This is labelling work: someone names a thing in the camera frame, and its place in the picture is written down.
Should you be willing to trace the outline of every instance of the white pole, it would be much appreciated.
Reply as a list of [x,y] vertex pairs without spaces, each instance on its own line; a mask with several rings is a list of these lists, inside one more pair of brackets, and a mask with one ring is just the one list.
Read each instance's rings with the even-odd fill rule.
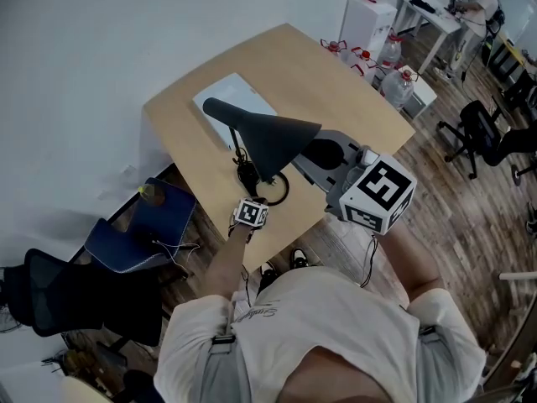
[[537,272],[522,272],[522,273],[500,273],[501,280],[530,280],[537,279]]

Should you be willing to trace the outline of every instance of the wood plank floor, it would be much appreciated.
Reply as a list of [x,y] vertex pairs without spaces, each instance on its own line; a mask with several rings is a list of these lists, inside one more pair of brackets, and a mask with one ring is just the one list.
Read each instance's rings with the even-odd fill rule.
[[[437,32],[429,26],[420,31],[418,40],[405,41],[404,62],[418,68],[436,37]],[[506,282],[497,277],[500,271],[537,270],[533,242],[524,229],[525,203],[532,198],[537,181],[530,174],[522,179],[519,187],[512,182],[510,165],[516,163],[519,168],[524,168],[528,159],[523,155],[509,156],[494,168],[477,158],[478,179],[475,181],[467,179],[470,163],[464,156],[451,164],[444,162],[444,155],[451,151],[436,132],[436,124],[440,120],[456,124],[459,112],[470,101],[467,95],[472,99],[479,98],[489,106],[492,92],[499,84],[479,57],[468,71],[464,86],[466,92],[460,85],[449,86],[437,81],[432,74],[433,66],[434,63],[424,74],[424,79],[436,91],[438,99],[418,119],[411,121],[416,134],[396,154],[396,158],[419,181],[414,201],[403,219],[430,249],[447,287],[480,344],[484,348],[491,345],[501,348],[509,341],[519,321],[518,317],[510,316],[509,311],[525,308],[537,289],[534,281]],[[515,127],[523,124],[519,115],[508,123]],[[185,187],[177,172],[169,176],[169,181]],[[129,213],[131,211],[118,219],[119,227],[128,225]],[[369,234],[362,228],[326,216],[277,255],[274,262],[282,271],[288,269],[287,258],[291,249],[300,246],[313,263],[334,267],[360,282],[365,275],[363,261],[369,241]],[[200,243],[202,248],[192,253],[188,263],[187,253],[179,253],[177,260],[194,276],[163,290],[163,306],[167,311],[196,297],[200,277],[223,242],[199,205],[184,242]],[[174,267],[162,268],[162,279],[172,274]],[[248,282],[252,298],[257,292],[258,282],[258,273],[252,274]],[[403,305],[408,303],[381,249],[375,255],[368,289]],[[237,308],[243,311],[248,306],[243,302]],[[95,351],[97,340],[112,343],[117,338],[107,331],[75,332],[70,336],[81,348],[90,352]],[[128,356],[130,369],[141,369],[151,374],[156,370],[159,348],[140,348],[129,343],[123,353]],[[101,379],[112,391],[119,391],[122,371],[106,363],[101,366]]]

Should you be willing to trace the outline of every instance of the sneaker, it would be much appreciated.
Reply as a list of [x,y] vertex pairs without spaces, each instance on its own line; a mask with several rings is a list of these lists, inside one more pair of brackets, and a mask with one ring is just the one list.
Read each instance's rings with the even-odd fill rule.
[[453,77],[446,71],[441,71],[438,67],[433,69],[437,78],[441,79],[443,82],[451,84]]
[[259,272],[261,273],[261,276],[263,276],[266,272],[275,273],[276,275],[278,274],[274,264],[272,264],[270,261],[267,261],[265,264],[261,264],[261,267],[259,267]]
[[537,210],[531,201],[528,201],[526,207],[528,208],[528,222],[534,222],[537,219]]
[[291,252],[291,269],[301,269],[303,267],[310,267],[308,259],[306,258],[304,251],[300,248],[293,249]]
[[526,222],[526,231],[530,236],[537,236],[537,220],[530,222]]

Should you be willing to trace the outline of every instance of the man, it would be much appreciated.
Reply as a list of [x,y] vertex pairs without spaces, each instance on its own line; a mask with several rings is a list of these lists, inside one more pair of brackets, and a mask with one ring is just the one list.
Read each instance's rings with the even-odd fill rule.
[[291,271],[278,276],[272,265],[262,267],[254,305],[233,319],[230,300],[250,234],[234,226],[201,298],[174,310],[154,379],[166,403],[454,403],[472,396],[485,353],[435,261],[403,223],[378,240],[409,296],[406,310],[336,270],[308,267],[297,249]]
[[520,74],[516,83],[507,91],[502,92],[505,102],[511,109],[516,109],[524,104],[534,86],[537,86],[537,61],[529,56],[527,50],[522,50],[522,56],[526,59],[524,71]]
[[475,48],[478,40],[487,36],[487,21],[493,17],[499,7],[498,0],[476,0],[471,3],[456,2],[456,9],[462,12],[461,31],[456,39],[456,48],[451,61],[442,71],[435,67],[435,74],[446,82],[451,82],[456,71],[467,57],[469,50]]

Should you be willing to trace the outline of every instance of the lamp shade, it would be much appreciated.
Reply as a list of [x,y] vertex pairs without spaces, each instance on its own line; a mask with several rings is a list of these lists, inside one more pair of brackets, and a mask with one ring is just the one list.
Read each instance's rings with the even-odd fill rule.
[[203,112],[239,132],[261,181],[281,171],[321,130],[320,124],[251,113],[217,98],[207,98]]

